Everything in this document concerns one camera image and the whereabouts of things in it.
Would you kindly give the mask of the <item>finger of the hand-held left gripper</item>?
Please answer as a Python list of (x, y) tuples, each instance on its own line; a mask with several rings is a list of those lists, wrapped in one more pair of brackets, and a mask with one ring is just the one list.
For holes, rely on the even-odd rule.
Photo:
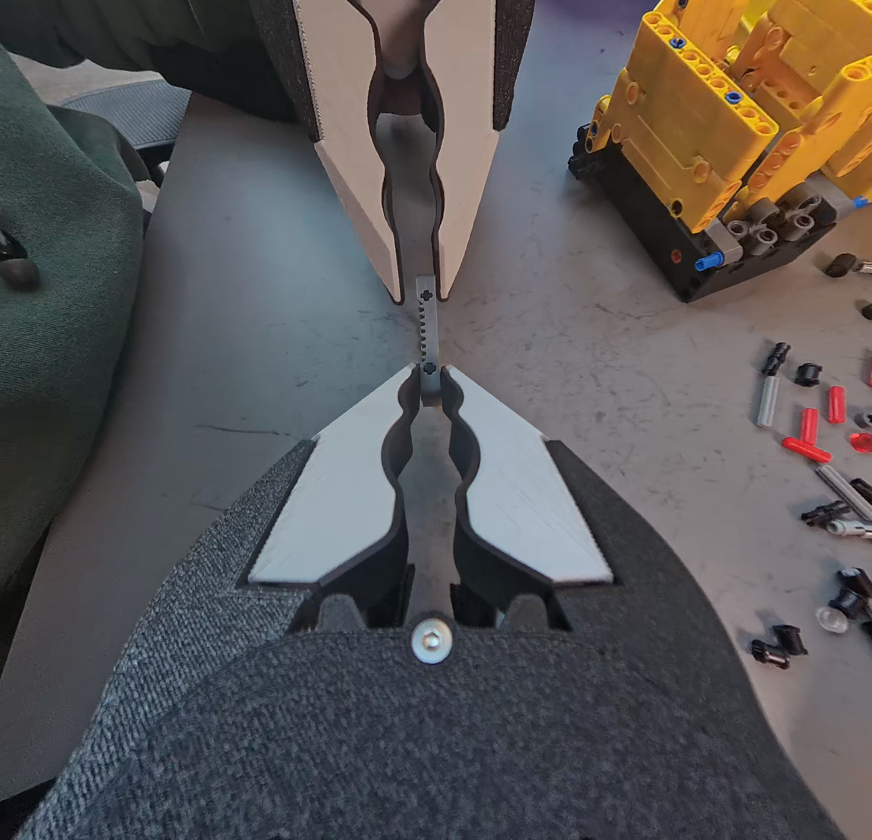
[(353, 0), (291, 0), (311, 94), (315, 149), (366, 257), (405, 300), (388, 174), (374, 138), (384, 83), (377, 29)]
[(497, 0), (437, 0), (426, 15), (422, 65), (439, 114), (431, 181), (438, 298), (460, 271), (485, 190), (498, 132), (494, 126)]

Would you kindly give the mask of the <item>pile of small lego pins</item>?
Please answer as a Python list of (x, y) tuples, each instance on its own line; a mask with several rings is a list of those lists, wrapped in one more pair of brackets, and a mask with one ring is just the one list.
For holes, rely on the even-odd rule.
[[(870, 276), (870, 261), (861, 261), (851, 253), (834, 257), (826, 267), (829, 278), (844, 278), (850, 273)], [(759, 398), (757, 427), (772, 426), (776, 396), (779, 383), (779, 370), (787, 358), (790, 345), (776, 344), (761, 368), (763, 379)], [(823, 367), (814, 363), (800, 365), (793, 382), (802, 388), (816, 388), (822, 376)], [(845, 388), (830, 385), (827, 390), (826, 421), (830, 425), (841, 426), (847, 421), (847, 398)], [(862, 540), (870, 545), (871, 513), (870, 482), (862, 478), (846, 480), (832, 465), (832, 455), (818, 446), (820, 412), (816, 408), (801, 411), (798, 436), (785, 436), (781, 446), (800, 455), (818, 467), (815, 473), (836, 494), (833, 502), (818, 505), (801, 514), (801, 522), (813, 529), (823, 529), (841, 539)], [(856, 413), (859, 427), (870, 429), (870, 410)], [(870, 455), (870, 430), (854, 432), (848, 440), (857, 452)], [(841, 636), (852, 626), (857, 626), (870, 643), (871, 584), (870, 574), (855, 566), (843, 567), (835, 573), (839, 584), (836, 596), (815, 611), (817, 624), (824, 631)], [(804, 657), (808, 650), (801, 637), (801, 629), (789, 624), (772, 627), (776, 644), (753, 639), (750, 644), (752, 657), (763, 665), (789, 670), (791, 658)]]

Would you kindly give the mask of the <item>grey lego gear rack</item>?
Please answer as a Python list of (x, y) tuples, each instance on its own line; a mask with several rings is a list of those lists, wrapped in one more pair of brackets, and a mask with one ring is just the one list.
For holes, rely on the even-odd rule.
[[(436, 300), (431, 302), (429, 308), (426, 310), (419, 306), (417, 299), (418, 290), (422, 286), (432, 286), (436, 296)], [(427, 408), (441, 408), (441, 357), (438, 325), (439, 300), (437, 299), (437, 286), (434, 275), (418, 275), (416, 277), (416, 303), (420, 325), (419, 373), (421, 403)], [(427, 376), (423, 373), (421, 366), (427, 361), (435, 362), (439, 366), (439, 370), (432, 376)]]

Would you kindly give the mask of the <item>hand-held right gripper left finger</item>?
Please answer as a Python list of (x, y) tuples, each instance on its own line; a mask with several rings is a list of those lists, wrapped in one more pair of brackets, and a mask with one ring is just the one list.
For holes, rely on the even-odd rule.
[(404, 366), (311, 440), (256, 543), (248, 590), (303, 594), (292, 629), (327, 596), (349, 596), (371, 628), (405, 621), (413, 566), (398, 476), (412, 454), (420, 369)]

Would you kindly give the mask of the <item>yellow black lego model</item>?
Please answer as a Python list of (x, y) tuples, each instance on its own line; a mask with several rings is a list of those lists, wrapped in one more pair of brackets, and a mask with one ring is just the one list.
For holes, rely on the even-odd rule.
[(869, 207), (870, 160), (871, 0), (661, 0), (569, 169), (690, 303)]

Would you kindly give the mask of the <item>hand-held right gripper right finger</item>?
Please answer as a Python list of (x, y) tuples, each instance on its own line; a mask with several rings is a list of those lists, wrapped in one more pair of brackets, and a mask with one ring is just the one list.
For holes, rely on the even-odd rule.
[(455, 366), (441, 371), (455, 492), (455, 619), (570, 629), (567, 589), (614, 575), (551, 453), (550, 439)]

